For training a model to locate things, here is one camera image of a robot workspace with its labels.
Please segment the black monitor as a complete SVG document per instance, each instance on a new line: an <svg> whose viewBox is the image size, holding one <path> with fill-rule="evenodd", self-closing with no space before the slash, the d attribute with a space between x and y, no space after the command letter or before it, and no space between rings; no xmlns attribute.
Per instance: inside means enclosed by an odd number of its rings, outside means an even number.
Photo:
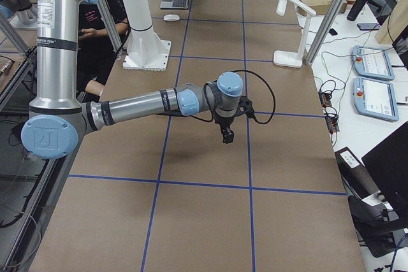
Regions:
<svg viewBox="0 0 408 272"><path fill-rule="evenodd" d="M407 215L407 123L362 157L385 200L400 215Z"/></svg>

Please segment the near teach pendant tablet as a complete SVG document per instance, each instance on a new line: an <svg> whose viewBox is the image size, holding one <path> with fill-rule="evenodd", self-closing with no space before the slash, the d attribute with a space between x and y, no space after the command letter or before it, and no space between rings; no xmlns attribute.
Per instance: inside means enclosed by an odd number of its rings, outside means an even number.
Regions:
<svg viewBox="0 0 408 272"><path fill-rule="evenodd" d="M359 114L390 122L399 120L395 91L391 82L359 76L353 82L353 97Z"/></svg>

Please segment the seated person in black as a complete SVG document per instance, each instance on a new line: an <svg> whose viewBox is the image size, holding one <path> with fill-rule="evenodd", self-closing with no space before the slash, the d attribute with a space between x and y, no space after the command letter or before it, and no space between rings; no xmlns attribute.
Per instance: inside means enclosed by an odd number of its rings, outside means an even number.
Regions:
<svg viewBox="0 0 408 272"><path fill-rule="evenodd" d="M101 96L116 60L103 17L95 4L81 4L78 26L76 87Z"/></svg>

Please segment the white computer mouse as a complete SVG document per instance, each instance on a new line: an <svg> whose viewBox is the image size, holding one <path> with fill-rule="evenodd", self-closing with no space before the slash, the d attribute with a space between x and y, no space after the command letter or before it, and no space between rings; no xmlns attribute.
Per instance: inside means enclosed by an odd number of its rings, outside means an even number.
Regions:
<svg viewBox="0 0 408 272"><path fill-rule="evenodd" d="M165 22L176 22L180 20L180 17L176 14L167 14L163 17Z"/></svg>

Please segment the teach pendant tablet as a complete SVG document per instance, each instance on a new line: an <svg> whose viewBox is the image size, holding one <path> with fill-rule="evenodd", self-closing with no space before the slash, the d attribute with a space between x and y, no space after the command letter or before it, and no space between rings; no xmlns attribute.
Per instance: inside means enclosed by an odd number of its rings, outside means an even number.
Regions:
<svg viewBox="0 0 408 272"><path fill-rule="evenodd" d="M360 76L384 81L395 79L388 53L384 49L355 45L352 50L352 64Z"/></svg>
<svg viewBox="0 0 408 272"><path fill-rule="evenodd" d="M395 91L391 82L359 76L353 82L353 97L359 114L390 122L399 120Z"/></svg>

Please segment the smartphone on desk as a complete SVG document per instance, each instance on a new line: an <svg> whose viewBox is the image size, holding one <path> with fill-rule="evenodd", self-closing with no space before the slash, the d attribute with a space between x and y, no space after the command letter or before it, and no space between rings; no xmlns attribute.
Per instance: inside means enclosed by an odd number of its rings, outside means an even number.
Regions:
<svg viewBox="0 0 408 272"><path fill-rule="evenodd" d="M374 23L359 23L357 27L361 31L378 31L380 29L380 25L376 22Z"/></svg>

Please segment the far teach pendant tablet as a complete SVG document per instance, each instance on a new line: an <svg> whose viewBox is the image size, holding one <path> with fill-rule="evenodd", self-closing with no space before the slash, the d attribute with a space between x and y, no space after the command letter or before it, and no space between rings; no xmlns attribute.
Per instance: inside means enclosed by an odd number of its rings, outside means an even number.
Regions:
<svg viewBox="0 0 408 272"><path fill-rule="evenodd" d="M352 64L360 76L384 81L395 79L388 53L384 49L355 45L352 50Z"/></svg>

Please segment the cardboard box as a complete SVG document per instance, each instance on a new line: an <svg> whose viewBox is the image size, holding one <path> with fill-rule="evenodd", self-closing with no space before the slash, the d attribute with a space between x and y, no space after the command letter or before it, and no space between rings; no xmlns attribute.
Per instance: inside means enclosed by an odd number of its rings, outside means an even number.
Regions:
<svg viewBox="0 0 408 272"><path fill-rule="evenodd" d="M307 5L316 11L316 15L325 15L332 3L333 0L300 0L302 3ZM342 5L340 6L339 13L344 13L347 8L347 1L343 0ZM306 11L299 6L297 7L297 13L302 16L306 16Z"/></svg>

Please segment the aluminium frame post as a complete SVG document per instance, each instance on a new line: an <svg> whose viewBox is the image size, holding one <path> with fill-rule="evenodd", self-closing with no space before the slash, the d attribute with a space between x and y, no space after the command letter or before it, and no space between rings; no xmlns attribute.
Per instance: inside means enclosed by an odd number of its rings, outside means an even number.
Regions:
<svg viewBox="0 0 408 272"><path fill-rule="evenodd" d="M329 29L331 28L335 20L335 17L339 13L342 3L343 3L343 0L332 0L331 5L329 6L328 11L323 18L323 21L321 22L321 25L319 26L317 34L315 35L315 38L305 58L306 66L311 66L312 63L314 62L317 56L317 53L320 50L324 42L324 39L326 35L328 34Z"/></svg>

